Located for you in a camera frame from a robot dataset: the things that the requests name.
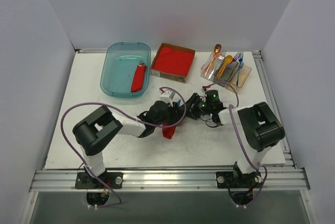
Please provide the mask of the red paper napkin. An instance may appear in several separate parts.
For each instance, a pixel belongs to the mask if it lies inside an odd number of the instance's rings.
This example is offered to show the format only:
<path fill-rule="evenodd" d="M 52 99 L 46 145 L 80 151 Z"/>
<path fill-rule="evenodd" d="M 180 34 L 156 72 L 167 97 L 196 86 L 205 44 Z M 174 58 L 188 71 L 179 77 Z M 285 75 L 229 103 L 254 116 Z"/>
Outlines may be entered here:
<path fill-rule="evenodd" d="M 166 139 L 172 139 L 175 134 L 176 126 L 170 127 L 170 125 L 166 122 L 163 123 L 163 126 L 168 126 L 168 128 L 162 128 L 162 135 Z"/>

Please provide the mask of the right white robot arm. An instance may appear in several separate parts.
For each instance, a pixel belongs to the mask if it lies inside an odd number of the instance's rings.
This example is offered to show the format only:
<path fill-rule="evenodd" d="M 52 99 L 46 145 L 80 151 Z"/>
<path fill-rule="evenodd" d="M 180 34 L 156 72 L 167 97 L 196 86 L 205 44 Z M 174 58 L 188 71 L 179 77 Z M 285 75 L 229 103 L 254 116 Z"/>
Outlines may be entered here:
<path fill-rule="evenodd" d="M 241 108 L 225 106 L 215 89 L 203 95 L 194 93 L 186 101 L 186 116 L 195 120 L 209 116 L 213 127 L 232 125 L 242 151 L 232 174 L 239 187 L 250 182 L 250 174 L 259 170 L 265 155 L 285 137 L 284 127 L 266 102 Z"/>

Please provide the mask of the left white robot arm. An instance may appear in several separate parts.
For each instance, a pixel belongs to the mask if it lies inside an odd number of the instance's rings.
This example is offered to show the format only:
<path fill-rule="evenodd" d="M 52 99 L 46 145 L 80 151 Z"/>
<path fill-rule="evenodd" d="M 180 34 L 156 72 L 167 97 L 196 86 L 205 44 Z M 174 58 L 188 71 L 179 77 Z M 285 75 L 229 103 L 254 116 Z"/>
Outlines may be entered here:
<path fill-rule="evenodd" d="M 77 123 L 72 132 L 81 146 L 86 169 L 89 170 L 87 182 L 94 188 L 106 182 L 102 151 L 116 135 L 146 138 L 159 126 L 171 126 L 185 117 L 185 107 L 156 101 L 148 111 L 142 112 L 135 120 L 121 114 L 112 113 L 102 105 Z"/>

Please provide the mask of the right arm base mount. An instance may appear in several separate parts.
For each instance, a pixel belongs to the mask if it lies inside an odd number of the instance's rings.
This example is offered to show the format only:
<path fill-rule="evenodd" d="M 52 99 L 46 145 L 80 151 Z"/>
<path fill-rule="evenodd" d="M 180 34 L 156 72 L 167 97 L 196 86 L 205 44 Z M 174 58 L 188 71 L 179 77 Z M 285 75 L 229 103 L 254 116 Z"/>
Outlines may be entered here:
<path fill-rule="evenodd" d="M 218 188 L 225 189 L 254 189 L 260 188 L 263 178 L 259 171 L 243 174 L 236 166 L 231 171 L 216 172 Z"/>

